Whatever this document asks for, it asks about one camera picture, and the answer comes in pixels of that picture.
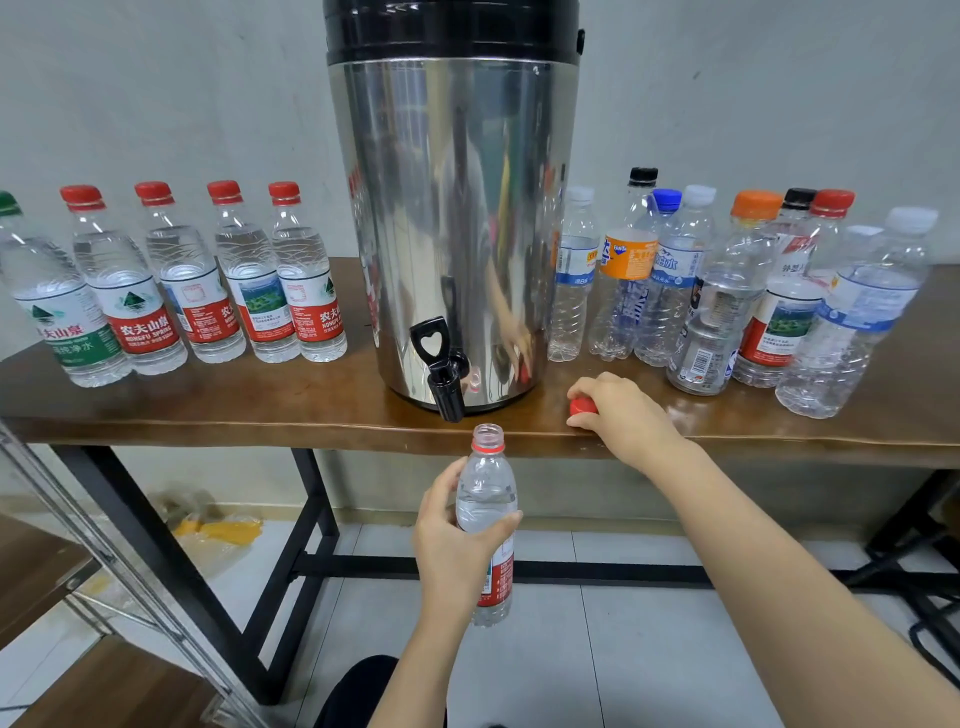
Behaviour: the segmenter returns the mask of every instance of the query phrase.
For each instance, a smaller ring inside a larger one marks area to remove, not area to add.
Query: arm
[[[423,496],[414,528],[420,572],[420,619],[400,655],[369,728],[440,728],[446,689],[460,642],[480,598],[487,565],[523,518],[505,516],[480,533],[465,533],[446,507],[466,457],[450,464]]]
[[[787,728],[960,724],[960,693],[756,506],[628,379],[584,377],[568,393],[596,432],[646,474],[690,542]]]

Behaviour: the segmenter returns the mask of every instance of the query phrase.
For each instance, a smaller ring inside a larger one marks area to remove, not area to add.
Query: barcode
[[[693,366],[690,367],[690,373],[694,376],[703,377],[707,374],[707,369],[709,369],[710,361],[713,359],[713,354],[710,352],[705,352],[703,349],[697,350],[697,355],[693,357]]]

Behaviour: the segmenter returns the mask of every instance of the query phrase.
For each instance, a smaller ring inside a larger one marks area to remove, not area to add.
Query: red bottle cap
[[[271,182],[267,189],[275,206],[300,204],[300,185],[296,182]]]
[[[570,416],[579,415],[581,412],[592,412],[599,414],[596,403],[589,397],[578,397],[570,403]]]
[[[243,202],[240,185],[236,180],[218,180],[206,186],[214,205],[236,205]]]
[[[822,189],[813,198],[810,212],[820,217],[847,217],[856,195],[849,189]]]
[[[170,192],[170,185],[166,182],[138,182],[133,191],[140,198],[144,207],[158,207],[172,205],[174,196]]]
[[[60,188],[60,196],[71,212],[105,209],[103,195],[92,184],[68,184]]]

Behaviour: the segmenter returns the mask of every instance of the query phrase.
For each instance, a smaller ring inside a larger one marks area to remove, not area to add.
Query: black dispenser lid
[[[580,63],[579,0],[324,0],[326,62],[497,58]]]

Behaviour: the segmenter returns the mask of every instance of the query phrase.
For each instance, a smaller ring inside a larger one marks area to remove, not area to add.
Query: wooden table
[[[452,425],[391,392],[376,370],[359,262],[334,259],[348,353],[316,364],[298,358],[264,364],[252,352],[226,364],[190,361],[162,376],[128,376],[100,389],[72,385],[43,344],[0,362],[0,419],[21,439],[49,443],[131,543],[159,581],[260,702],[283,692],[300,638],[324,580],[330,577],[416,578],[412,558],[333,555],[339,537],[313,448],[419,454],[468,452],[479,421]],[[605,369],[635,379],[678,429],[708,451],[752,457],[793,457],[939,469],[868,544],[874,562],[858,572],[835,571],[860,591],[902,596],[948,652],[960,660],[960,634],[937,616],[926,596],[960,594],[957,574],[899,569],[901,544],[938,541],[928,515],[960,469],[960,389],[952,384],[960,354],[960,312],[953,294],[960,267],[942,267],[876,352],[859,389],[840,414],[815,421],[781,407],[770,390],[732,382],[719,397],[674,389],[663,370],[631,357],[611,364],[589,355],[546,367],[543,381],[509,406],[483,415],[501,425],[511,455],[608,457],[592,434],[565,425],[567,388]],[[240,630],[197,572],[110,446],[281,446],[291,448],[306,503],[245,629]],[[305,551],[314,528],[323,537]],[[956,549],[956,542],[950,542]],[[960,550],[945,554],[960,565]],[[515,581],[709,587],[701,567],[652,564],[516,562]],[[258,653],[290,583],[304,577],[271,664]]]
[[[335,362],[264,364],[248,350],[226,364],[191,357],[171,374],[85,390],[36,344],[0,362],[0,418],[35,443],[467,452],[477,418],[445,423],[383,384],[359,262],[332,262],[349,340]],[[951,384],[960,357],[958,289],[960,266],[934,271],[850,403],[829,420],[794,415],[771,390],[736,381],[719,397],[693,397],[634,357],[606,363],[588,354],[549,364],[532,392],[483,419],[504,428],[513,455],[607,457],[596,437],[564,423],[570,384],[606,369],[636,380],[684,435],[713,453],[960,467],[960,387]]]

